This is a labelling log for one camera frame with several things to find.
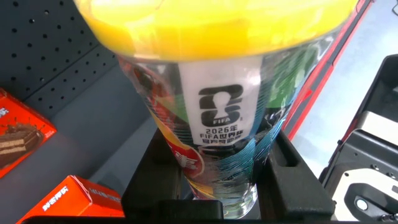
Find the yellow lid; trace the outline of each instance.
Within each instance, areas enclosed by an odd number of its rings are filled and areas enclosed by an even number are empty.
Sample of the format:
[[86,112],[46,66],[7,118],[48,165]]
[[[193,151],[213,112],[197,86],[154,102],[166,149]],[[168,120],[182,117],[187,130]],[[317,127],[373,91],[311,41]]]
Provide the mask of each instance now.
[[117,54],[203,60],[263,54],[342,24],[358,0],[75,0]]

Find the clear plastic tumbler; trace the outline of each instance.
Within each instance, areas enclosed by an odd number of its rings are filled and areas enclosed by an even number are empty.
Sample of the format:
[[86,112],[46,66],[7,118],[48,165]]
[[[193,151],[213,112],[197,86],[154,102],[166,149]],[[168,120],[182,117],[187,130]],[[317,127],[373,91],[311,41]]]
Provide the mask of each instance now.
[[118,55],[195,197],[240,218],[290,106],[356,0],[75,3]]

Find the red snack box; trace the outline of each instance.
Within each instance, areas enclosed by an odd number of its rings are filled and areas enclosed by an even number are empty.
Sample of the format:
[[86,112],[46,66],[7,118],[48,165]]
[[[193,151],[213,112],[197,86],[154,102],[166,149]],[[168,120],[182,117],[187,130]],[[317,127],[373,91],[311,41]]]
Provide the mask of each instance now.
[[0,178],[56,132],[50,121],[0,88]]
[[69,175],[17,223],[34,216],[124,217],[117,192]]

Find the pegboard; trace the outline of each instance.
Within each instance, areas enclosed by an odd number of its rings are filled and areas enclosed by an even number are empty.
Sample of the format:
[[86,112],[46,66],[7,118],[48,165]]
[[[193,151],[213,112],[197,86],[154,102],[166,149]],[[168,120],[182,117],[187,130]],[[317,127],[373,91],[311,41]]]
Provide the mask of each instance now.
[[72,0],[1,1],[0,20],[0,87],[46,117],[117,64]]

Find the shelf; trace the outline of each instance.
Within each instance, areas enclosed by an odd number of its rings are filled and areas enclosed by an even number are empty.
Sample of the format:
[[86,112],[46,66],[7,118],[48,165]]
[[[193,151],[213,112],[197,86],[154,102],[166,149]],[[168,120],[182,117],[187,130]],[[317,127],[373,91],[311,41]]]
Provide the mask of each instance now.
[[[149,142],[153,133],[147,125],[148,117],[131,82],[118,66],[113,67],[52,117],[58,129],[54,137],[0,179],[2,223],[18,221],[67,175],[89,179],[96,174],[93,178],[100,180],[100,171],[107,169],[100,167],[119,148],[128,150],[140,139],[144,144],[144,138]],[[127,161],[131,166],[129,175],[140,155],[132,155],[131,162]]]

